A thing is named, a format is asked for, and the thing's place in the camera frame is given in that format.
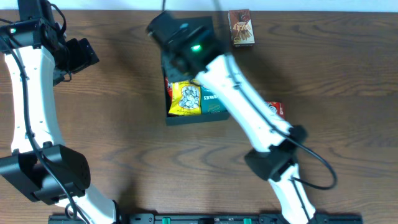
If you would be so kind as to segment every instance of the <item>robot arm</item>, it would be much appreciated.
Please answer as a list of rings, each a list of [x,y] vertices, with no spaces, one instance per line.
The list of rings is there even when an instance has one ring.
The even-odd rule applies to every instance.
[[[236,88],[236,84],[229,74],[226,60],[229,60],[229,66],[231,66],[242,91]],[[246,157],[246,161],[250,158],[255,160],[261,158],[258,155],[269,157],[271,154],[270,147],[275,146],[277,148],[285,141],[285,138],[273,131],[273,128],[247,101],[243,91],[261,110],[263,115],[286,135],[290,134],[291,125],[269,109],[267,103],[245,79],[232,55],[218,56],[208,64],[207,69],[207,72],[200,72],[196,79],[219,97],[250,139],[255,152],[251,154],[252,157]],[[313,217],[315,209],[309,202],[302,184],[292,179],[293,177],[299,178],[299,165],[295,162],[290,163],[289,160],[285,164],[288,167],[278,174],[279,178],[273,180],[271,176],[274,174],[271,173],[268,176],[268,181],[280,201],[284,218],[291,224],[306,224]],[[261,175],[266,172],[267,168],[271,169],[271,167],[258,166],[256,168],[260,168],[258,172]]]
[[[160,45],[168,62],[180,73],[168,76],[170,82],[196,78],[215,93],[248,136],[254,150],[245,156],[248,166],[274,189],[284,218],[292,224],[306,224],[315,208],[308,201],[299,179],[295,157],[297,145],[306,132],[292,127],[273,113],[248,83],[231,54],[206,27],[189,29],[163,12],[147,31]]]
[[[64,146],[53,94],[53,86],[65,74],[77,73],[99,60],[86,39],[65,40],[66,21],[63,27],[54,22],[53,5],[48,1],[18,0],[18,4],[21,21],[0,28],[0,51],[6,54],[11,74],[15,113],[12,156],[0,159],[0,174],[32,202],[72,210],[57,177],[91,224],[114,223],[115,203],[90,184],[85,157]],[[28,114],[24,105],[28,105]],[[46,164],[54,175],[43,162],[37,163],[42,158],[34,148],[50,161]]]

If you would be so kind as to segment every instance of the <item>white wall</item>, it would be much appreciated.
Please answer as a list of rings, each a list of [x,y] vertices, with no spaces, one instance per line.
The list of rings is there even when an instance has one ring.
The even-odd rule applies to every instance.
[[[222,10],[398,12],[398,0],[219,0]],[[160,10],[162,0],[50,0],[60,9]],[[17,9],[17,0],[0,0],[0,9]],[[213,0],[167,0],[166,9],[215,10]]]

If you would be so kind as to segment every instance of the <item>green connector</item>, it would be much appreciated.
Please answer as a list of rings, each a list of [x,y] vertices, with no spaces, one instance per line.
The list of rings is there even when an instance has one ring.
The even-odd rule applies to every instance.
[[[171,218],[163,218],[162,219],[162,224],[171,224],[172,219]]]
[[[251,224],[251,218],[244,218],[243,224]]]

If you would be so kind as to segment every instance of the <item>wood grain surface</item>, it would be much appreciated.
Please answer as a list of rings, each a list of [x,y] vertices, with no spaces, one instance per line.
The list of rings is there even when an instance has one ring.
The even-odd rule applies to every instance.
[[[280,210],[243,156],[250,143],[231,118],[167,127],[160,50],[145,28],[159,12],[65,11],[68,38],[86,37],[100,63],[55,87],[67,146],[83,153],[92,183],[125,212],[257,213]],[[177,17],[215,12],[176,12]],[[1,11],[16,20],[17,11]],[[336,189],[306,188],[319,210],[398,222],[398,14],[252,12],[256,45],[234,50],[255,89],[285,103],[286,117],[338,173]],[[0,62],[0,157],[10,155],[12,88]],[[329,184],[299,152],[303,178]],[[32,203],[0,178],[0,223],[46,223],[63,209]]]

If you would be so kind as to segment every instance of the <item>black tray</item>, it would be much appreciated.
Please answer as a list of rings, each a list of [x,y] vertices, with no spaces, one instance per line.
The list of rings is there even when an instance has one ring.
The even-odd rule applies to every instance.
[[[186,18],[186,19],[179,19],[182,22],[189,23],[191,29],[196,29],[199,26],[207,26],[209,29],[213,28],[213,19],[210,16],[206,17],[196,17],[196,18]],[[163,66],[162,62],[162,73],[163,78],[166,77],[166,69]],[[198,115],[191,115],[191,116],[171,116],[169,115],[169,110],[171,106],[171,99],[169,94],[167,93],[166,84],[164,83],[164,93],[166,99],[166,125],[180,125],[180,124],[192,124],[192,123],[202,123],[202,122],[209,122],[209,121],[222,121],[229,118],[228,112],[220,112],[220,113],[211,113],[211,114],[198,114]]]

